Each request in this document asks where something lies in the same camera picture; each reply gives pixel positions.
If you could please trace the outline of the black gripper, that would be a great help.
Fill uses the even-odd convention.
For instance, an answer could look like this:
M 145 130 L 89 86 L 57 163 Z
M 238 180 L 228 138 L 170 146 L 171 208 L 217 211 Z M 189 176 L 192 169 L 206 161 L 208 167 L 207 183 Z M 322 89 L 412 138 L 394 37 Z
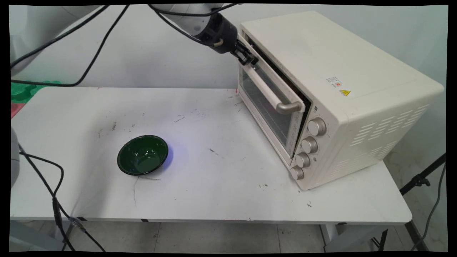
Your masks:
M 253 55 L 246 44 L 237 37 L 237 28 L 220 13 L 212 14 L 207 26 L 195 36 L 196 39 L 209 45 L 219 54 L 234 54 L 243 66 L 256 65 L 258 57 Z

